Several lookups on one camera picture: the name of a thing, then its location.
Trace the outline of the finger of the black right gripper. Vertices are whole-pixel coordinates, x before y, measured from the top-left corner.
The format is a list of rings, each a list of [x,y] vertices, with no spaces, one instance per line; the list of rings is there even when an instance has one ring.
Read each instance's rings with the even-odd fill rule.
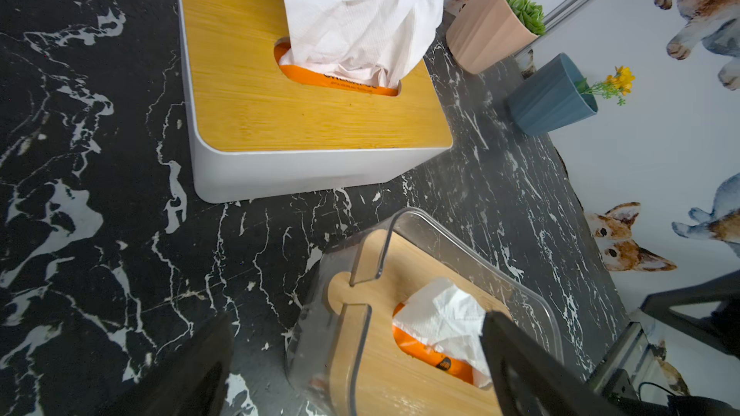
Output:
[[[705,317],[676,311],[678,306],[719,305]],[[647,296],[640,310],[727,356],[739,357],[739,272],[692,287]]]

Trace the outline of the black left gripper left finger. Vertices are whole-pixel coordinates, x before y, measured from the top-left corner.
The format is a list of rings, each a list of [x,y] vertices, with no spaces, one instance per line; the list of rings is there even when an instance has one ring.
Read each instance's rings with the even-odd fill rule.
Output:
[[[219,415],[233,355],[229,317],[211,319],[141,382],[109,404],[111,415]]]

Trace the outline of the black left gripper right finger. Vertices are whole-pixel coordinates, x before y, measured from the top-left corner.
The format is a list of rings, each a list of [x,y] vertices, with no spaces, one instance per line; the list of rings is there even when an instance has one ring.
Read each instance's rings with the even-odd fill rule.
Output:
[[[481,346],[504,415],[620,415],[501,312],[490,311]]]

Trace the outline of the clear plastic tissue box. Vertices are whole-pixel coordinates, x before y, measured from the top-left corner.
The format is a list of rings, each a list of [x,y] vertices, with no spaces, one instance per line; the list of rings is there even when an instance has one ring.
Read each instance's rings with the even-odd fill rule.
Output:
[[[287,379],[329,415],[497,415],[479,340],[490,311],[562,358],[540,295],[427,213],[404,209],[323,255],[287,347]]]

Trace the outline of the wooden tissue box lid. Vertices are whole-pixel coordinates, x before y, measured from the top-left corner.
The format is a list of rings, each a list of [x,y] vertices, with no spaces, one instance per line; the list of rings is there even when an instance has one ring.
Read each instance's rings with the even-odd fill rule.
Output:
[[[395,307],[438,277],[450,278],[487,310],[509,311],[397,233],[373,230],[360,240],[353,271],[335,275],[326,291],[339,316],[327,384],[334,414],[501,414],[493,389],[465,383],[396,345]]]

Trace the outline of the white tissue box base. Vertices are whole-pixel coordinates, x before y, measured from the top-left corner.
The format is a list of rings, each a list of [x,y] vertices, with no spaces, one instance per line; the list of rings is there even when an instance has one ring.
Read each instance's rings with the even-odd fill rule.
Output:
[[[189,76],[185,73],[186,65],[182,59],[186,46],[182,41],[184,25],[180,16],[180,5],[179,28],[194,186],[202,200],[223,203],[383,183],[449,150],[449,148],[264,152],[215,150],[200,138],[195,125]]]

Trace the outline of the yellow tissue box lid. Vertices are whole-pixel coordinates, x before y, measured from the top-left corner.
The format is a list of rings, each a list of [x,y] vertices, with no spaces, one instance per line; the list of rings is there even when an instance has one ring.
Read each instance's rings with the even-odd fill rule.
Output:
[[[221,152],[450,148],[426,65],[398,96],[304,85],[279,68],[283,0],[179,0],[200,138]]]

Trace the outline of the orange tissue paper pack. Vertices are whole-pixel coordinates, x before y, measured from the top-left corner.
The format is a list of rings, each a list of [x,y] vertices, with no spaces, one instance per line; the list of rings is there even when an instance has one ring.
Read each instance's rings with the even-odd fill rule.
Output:
[[[281,71],[306,85],[397,96],[441,24],[443,0],[283,0]]]

